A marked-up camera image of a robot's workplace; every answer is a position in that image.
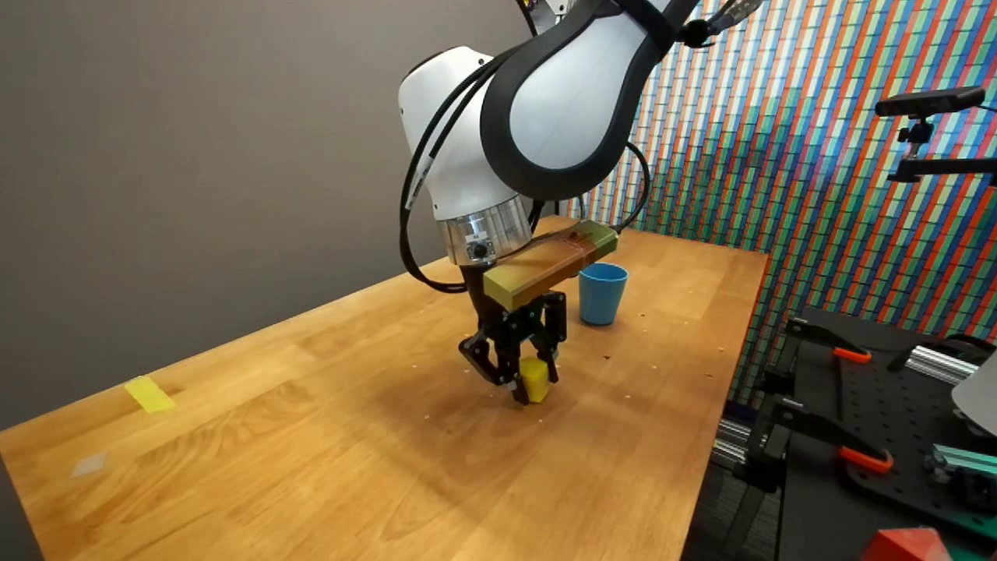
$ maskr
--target gray wall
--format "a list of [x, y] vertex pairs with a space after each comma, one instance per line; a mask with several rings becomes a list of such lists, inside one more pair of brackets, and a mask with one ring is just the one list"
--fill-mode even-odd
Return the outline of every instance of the gray wall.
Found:
[[523, 38], [514, 0], [0, 2], [0, 426], [394, 274], [399, 78]]

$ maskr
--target blue cup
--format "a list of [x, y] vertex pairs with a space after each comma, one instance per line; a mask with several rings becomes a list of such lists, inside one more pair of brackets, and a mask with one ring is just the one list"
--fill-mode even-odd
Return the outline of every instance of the blue cup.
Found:
[[616, 320], [616, 309], [627, 288], [627, 269], [595, 263], [578, 274], [578, 317], [581, 324], [607, 328]]

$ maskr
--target yellow tape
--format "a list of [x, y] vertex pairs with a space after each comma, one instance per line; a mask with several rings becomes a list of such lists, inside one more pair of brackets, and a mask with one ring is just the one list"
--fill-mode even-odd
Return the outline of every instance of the yellow tape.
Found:
[[161, 394], [161, 388], [152, 377], [133, 377], [124, 385], [124, 394], [143, 409], [143, 413], [169, 413], [173, 409], [173, 400]]

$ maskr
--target wooden table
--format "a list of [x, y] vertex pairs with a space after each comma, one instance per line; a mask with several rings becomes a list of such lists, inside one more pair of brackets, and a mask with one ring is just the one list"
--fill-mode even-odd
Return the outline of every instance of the wooden table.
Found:
[[410, 278], [0, 432], [47, 557], [680, 557], [767, 256], [627, 231], [621, 320], [518, 406]]

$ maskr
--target wooden tabletop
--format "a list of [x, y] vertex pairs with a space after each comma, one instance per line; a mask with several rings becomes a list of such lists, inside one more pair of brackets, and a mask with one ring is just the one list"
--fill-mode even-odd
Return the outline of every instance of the wooden tabletop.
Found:
[[47, 557], [680, 557], [767, 256], [627, 231], [607, 263], [621, 317], [560, 284], [543, 406], [456, 357], [468, 297], [393, 278], [152, 372], [166, 413], [112, 388], [0, 455]]

